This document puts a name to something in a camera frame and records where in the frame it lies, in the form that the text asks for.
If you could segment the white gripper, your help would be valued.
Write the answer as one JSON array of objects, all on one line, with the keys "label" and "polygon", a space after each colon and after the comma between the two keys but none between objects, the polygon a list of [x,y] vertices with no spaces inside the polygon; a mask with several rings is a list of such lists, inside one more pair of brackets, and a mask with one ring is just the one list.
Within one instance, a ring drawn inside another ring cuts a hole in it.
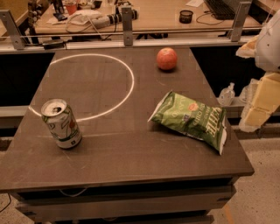
[{"label": "white gripper", "polygon": [[[280,10],[254,36],[238,48],[236,56],[255,57],[255,64],[266,72],[280,72]],[[280,73],[266,73],[248,86],[247,103],[241,113],[240,130],[253,132],[270,118],[280,106]]]}]

